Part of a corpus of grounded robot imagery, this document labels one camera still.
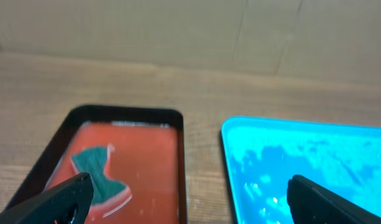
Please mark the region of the red sponge with dark scourer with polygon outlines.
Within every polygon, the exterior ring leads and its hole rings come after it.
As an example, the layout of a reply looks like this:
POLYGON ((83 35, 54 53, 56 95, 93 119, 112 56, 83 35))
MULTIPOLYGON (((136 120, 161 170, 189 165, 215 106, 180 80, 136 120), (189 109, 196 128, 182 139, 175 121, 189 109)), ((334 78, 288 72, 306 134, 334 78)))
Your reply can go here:
POLYGON ((88 219, 106 218, 124 207, 132 198, 130 187, 111 177, 112 154, 115 148, 107 146, 88 147, 71 156, 71 166, 76 174, 87 172, 93 184, 88 219))

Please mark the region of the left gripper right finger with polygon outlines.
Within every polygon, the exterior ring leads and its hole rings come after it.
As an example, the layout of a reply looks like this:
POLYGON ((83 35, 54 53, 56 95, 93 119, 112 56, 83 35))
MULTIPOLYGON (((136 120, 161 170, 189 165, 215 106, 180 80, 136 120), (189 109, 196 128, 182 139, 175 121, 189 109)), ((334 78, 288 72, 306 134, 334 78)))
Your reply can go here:
POLYGON ((381 218, 303 177, 288 181, 287 204, 294 224, 381 224, 381 218))

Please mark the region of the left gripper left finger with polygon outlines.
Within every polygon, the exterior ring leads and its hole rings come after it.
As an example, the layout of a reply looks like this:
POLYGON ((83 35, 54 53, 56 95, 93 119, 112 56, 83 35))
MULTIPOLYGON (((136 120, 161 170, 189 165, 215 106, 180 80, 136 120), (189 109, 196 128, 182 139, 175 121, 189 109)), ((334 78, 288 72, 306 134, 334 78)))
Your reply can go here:
POLYGON ((82 172, 0 213, 0 224, 84 224, 93 199, 89 173, 82 172))

